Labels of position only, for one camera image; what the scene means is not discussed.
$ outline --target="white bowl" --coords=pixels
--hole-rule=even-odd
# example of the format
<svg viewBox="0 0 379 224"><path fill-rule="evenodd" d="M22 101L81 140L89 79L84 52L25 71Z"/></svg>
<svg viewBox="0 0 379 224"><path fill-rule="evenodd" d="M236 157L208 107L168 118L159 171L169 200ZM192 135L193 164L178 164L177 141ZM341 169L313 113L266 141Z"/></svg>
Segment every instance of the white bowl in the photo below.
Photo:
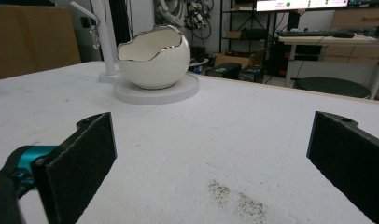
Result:
<svg viewBox="0 0 379 224"><path fill-rule="evenodd" d="M190 45L173 26L155 26L118 46L121 73L142 89L175 85L190 65Z"/></svg>

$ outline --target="power supply box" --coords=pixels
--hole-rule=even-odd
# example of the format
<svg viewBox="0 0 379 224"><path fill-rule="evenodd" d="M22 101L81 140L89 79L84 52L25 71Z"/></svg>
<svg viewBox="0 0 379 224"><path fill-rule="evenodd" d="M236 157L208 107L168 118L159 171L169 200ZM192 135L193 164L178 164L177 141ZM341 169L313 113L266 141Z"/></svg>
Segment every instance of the power supply box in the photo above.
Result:
<svg viewBox="0 0 379 224"><path fill-rule="evenodd" d="M238 80L239 71L241 68L242 65L239 63L222 63L210 70L207 70L205 73L210 77L224 77Z"/></svg>
<svg viewBox="0 0 379 224"><path fill-rule="evenodd" d="M239 71L239 80L263 83L263 66L252 65Z"/></svg>

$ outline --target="black stool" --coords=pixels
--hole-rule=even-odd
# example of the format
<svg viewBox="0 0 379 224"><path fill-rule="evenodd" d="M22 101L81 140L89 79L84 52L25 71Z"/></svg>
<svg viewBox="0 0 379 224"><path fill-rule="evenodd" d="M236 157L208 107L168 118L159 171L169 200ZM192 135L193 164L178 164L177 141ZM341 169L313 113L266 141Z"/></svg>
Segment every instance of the black stool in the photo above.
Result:
<svg viewBox="0 0 379 224"><path fill-rule="evenodd" d="M370 90L356 82L335 77L305 77L294 83L294 89L306 91L319 91L330 94L369 98Z"/></svg>

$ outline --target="white circular plate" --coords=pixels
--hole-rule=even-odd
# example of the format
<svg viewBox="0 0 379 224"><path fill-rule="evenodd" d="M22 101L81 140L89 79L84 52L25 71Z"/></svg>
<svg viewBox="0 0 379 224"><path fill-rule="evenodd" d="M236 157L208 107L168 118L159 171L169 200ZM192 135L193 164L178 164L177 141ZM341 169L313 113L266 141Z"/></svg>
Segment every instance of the white circular plate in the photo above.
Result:
<svg viewBox="0 0 379 224"><path fill-rule="evenodd" d="M115 95L120 101L132 105L165 105L186 100L199 89L198 78L187 73L172 87L160 90L141 89L123 78L115 86Z"/></svg>

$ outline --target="drawer handle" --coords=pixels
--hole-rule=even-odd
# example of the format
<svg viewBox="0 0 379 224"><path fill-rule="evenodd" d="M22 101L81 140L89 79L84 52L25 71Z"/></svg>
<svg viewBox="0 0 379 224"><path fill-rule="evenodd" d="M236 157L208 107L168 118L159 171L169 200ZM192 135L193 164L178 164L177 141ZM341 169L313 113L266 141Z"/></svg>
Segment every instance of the drawer handle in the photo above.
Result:
<svg viewBox="0 0 379 224"><path fill-rule="evenodd" d="M379 21L379 16L363 16L365 21Z"/></svg>

